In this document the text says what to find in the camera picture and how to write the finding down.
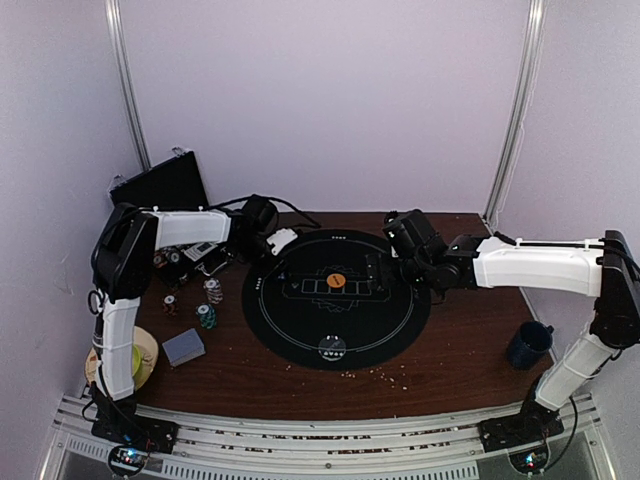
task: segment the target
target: stack of poker chips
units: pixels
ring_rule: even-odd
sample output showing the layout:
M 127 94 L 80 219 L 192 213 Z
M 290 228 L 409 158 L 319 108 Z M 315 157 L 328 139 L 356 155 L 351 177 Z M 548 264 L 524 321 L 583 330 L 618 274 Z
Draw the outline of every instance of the stack of poker chips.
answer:
M 178 299 L 175 295 L 167 295 L 162 300 L 162 310 L 165 315 L 175 317 L 178 314 Z
M 222 285 L 220 285 L 220 280 L 217 278 L 205 280 L 203 288 L 210 304 L 217 305 L 222 301 Z
M 202 328 L 211 330 L 218 324 L 216 311 L 208 303 L 199 305 L 198 308 L 196 308 L 196 315 L 198 315 L 198 318 L 200 319 L 200 325 L 202 325 Z

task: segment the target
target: orange chip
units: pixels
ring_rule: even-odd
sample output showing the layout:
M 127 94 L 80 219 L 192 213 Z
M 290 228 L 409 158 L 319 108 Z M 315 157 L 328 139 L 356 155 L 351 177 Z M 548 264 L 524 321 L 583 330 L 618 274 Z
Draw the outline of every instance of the orange chip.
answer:
M 332 273 L 327 277 L 327 283 L 331 288 L 342 288 L 346 285 L 347 279 L 341 273 Z

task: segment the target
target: metal frame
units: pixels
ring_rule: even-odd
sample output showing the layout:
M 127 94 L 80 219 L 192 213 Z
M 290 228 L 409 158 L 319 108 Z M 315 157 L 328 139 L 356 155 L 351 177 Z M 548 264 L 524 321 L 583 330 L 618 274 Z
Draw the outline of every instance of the metal frame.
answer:
M 105 4 L 107 9 L 109 34 L 111 36 L 113 51 L 118 65 L 122 94 L 124 96 L 127 118 L 129 120 L 129 128 L 131 129 L 131 135 L 135 143 L 140 167 L 143 171 L 147 171 L 151 168 L 151 162 L 149 160 L 149 152 L 144 139 L 140 115 L 138 113 L 138 107 L 133 90 L 133 82 L 131 80 L 131 71 L 129 68 L 124 31 L 122 28 L 122 19 L 120 16 L 120 0 L 105 0 Z M 530 0 L 529 20 L 524 39 L 520 74 L 516 85 L 516 95 L 507 128 L 507 134 L 502 147 L 502 153 L 500 155 L 500 163 L 498 165 L 496 177 L 494 179 L 489 201 L 484 213 L 484 219 L 492 227 L 495 227 L 497 224 L 497 215 L 509 188 L 510 179 L 515 166 L 516 156 L 518 153 L 518 133 L 520 131 L 526 105 L 531 94 L 533 79 L 535 77 L 540 54 L 545 8 L 545 0 Z
M 509 190 L 509 184 L 513 177 L 518 150 L 520 147 L 520 133 L 522 122 L 530 101 L 533 83 L 538 67 L 540 50 L 542 44 L 542 26 L 546 10 L 545 0 L 531 0 L 529 6 L 529 22 L 527 33 L 524 39 L 522 50 L 522 62 L 520 64 L 520 74 L 516 85 L 516 94 L 513 101 L 513 109 L 507 135 L 502 146 L 500 163 L 496 178 L 491 188 L 491 195 L 484 212 L 485 221 L 495 228 L 498 223 L 498 215 L 502 209 L 504 200 Z
M 81 410 L 90 398 L 63 397 L 41 464 L 40 480 L 57 479 L 66 452 L 106 459 L 111 444 L 91 436 Z M 576 397 L 577 430 L 586 432 L 598 478 L 615 480 L 608 460 L 601 421 L 590 394 Z M 516 413 L 520 404 L 426 417 L 363 421 L 266 421 L 197 415 L 140 407 L 139 413 L 172 420 L 180 426 L 172 455 L 154 454 L 145 472 L 159 478 L 252 478 L 259 480 L 397 480 L 449 478 L 473 480 L 476 462 L 505 455 L 484 453 L 477 424 Z M 87 410 L 95 416 L 95 407 Z M 573 410 L 561 410 L 569 435 Z
M 122 19 L 120 17 L 120 0 L 105 0 L 105 6 L 107 9 L 109 35 L 118 65 L 118 73 L 120 74 L 120 86 L 122 87 L 122 95 L 124 96 L 129 128 L 138 154 L 138 162 L 142 170 L 146 172 L 151 169 L 151 161 L 149 160 L 149 151 L 147 150 L 147 144 L 142 132 L 138 106 L 133 93 L 133 82 L 131 81 L 129 59 L 127 57 Z

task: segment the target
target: blue mug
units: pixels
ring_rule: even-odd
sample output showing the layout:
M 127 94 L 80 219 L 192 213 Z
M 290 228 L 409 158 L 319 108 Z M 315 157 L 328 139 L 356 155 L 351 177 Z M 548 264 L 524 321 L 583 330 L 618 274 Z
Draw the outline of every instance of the blue mug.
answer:
M 516 370 L 530 370 L 553 345 L 553 327 L 525 322 L 507 347 L 507 360 Z

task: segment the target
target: lavender wall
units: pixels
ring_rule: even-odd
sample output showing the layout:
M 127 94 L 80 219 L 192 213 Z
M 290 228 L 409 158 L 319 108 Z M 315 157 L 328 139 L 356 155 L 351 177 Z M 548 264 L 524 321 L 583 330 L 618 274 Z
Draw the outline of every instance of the lavender wall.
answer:
M 0 2 L 0 478 L 33 478 L 92 319 L 106 189 L 136 161 L 104 2 Z
M 151 158 L 194 149 L 214 200 L 484 209 L 529 2 L 121 4 Z
M 542 63 L 506 207 L 505 233 L 539 239 L 624 232 L 640 258 L 640 3 L 551 2 Z M 592 301 L 530 291 L 558 351 L 592 316 Z M 621 478 L 640 471 L 640 348 L 591 387 Z

